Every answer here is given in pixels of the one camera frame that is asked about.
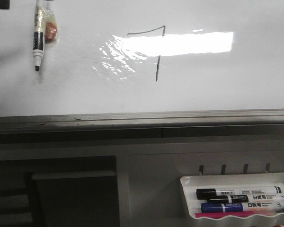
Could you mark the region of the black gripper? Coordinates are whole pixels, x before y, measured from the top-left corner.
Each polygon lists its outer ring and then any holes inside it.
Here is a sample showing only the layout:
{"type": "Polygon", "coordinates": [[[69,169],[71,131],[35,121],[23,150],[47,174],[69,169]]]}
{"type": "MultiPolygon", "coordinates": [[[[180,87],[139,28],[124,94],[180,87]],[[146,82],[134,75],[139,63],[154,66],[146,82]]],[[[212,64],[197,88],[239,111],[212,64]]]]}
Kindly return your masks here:
{"type": "Polygon", "coordinates": [[[9,9],[9,0],[0,0],[0,9],[9,9]]]}

